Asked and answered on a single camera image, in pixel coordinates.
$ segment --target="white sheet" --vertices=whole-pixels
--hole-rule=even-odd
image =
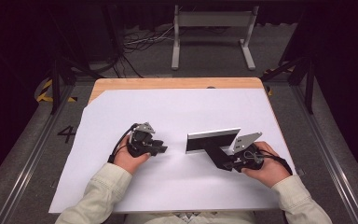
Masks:
[[[258,140],[272,145],[294,171],[264,89],[128,90],[105,91],[85,108],[49,212],[75,205],[119,137],[147,121],[168,149],[140,167],[115,212],[278,207],[274,193],[258,181],[217,169],[206,153],[185,154],[188,133],[241,127],[238,136],[262,132]]]

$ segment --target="person's right hand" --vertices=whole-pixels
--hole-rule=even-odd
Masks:
[[[127,144],[129,143],[130,137],[127,135],[123,138],[119,145],[119,150],[115,156],[115,160],[113,161],[114,165],[117,165],[124,170],[128,171],[131,175],[133,175],[138,167],[147,161],[150,158],[150,153],[145,153],[142,156],[133,158],[127,149]]]
[[[274,156],[279,156],[272,147],[266,142],[255,142],[259,149],[266,150]],[[272,188],[276,183],[290,176],[289,172],[278,162],[271,158],[264,158],[264,164],[260,170],[252,170],[242,168],[241,171],[251,178],[259,180],[261,183],[269,188]]]

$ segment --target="black device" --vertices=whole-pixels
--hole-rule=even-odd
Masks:
[[[150,153],[151,156],[156,156],[158,153],[164,153],[168,148],[163,146],[163,141],[152,139],[152,133],[155,133],[155,131],[148,122],[141,124],[134,123],[118,140],[112,155],[109,156],[108,162],[113,163],[116,154],[121,150],[121,147],[118,147],[120,142],[129,132],[131,132],[129,143],[123,147],[127,147],[129,153],[133,157],[139,157],[145,153]]]
[[[217,168],[227,171],[235,169],[238,172],[241,172],[242,168],[259,170],[263,167],[264,159],[271,158],[280,162],[290,175],[293,174],[285,159],[259,149],[254,144],[254,141],[262,133],[251,133],[238,137],[233,149],[233,155],[228,155],[223,151],[222,147],[229,147],[239,131],[240,129],[236,128],[204,133],[190,133],[187,136],[186,153],[203,149]]]
[[[242,168],[259,170],[264,164],[264,155],[255,144],[251,144],[245,150],[229,157],[231,161],[225,162],[223,165],[229,170],[234,168],[238,172],[241,172]]]

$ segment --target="sleeve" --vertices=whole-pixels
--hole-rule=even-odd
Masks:
[[[278,193],[279,206],[289,223],[332,223],[322,207],[312,200],[298,175],[285,178],[272,190]]]
[[[88,183],[80,202],[65,209],[56,223],[103,223],[112,213],[114,204],[123,198],[131,178],[121,167],[106,163]]]

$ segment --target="number 4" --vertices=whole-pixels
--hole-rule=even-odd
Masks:
[[[69,125],[68,127],[66,127],[64,130],[60,131],[59,133],[57,133],[57,135],[65,135],[66,136],[66,140],[65,143],[69,142],[69,138],[71,137],[71,135],[76,135],[76,133],[72,133],[72,130],[74,129],[74,127],[72,127],[71,125]]]

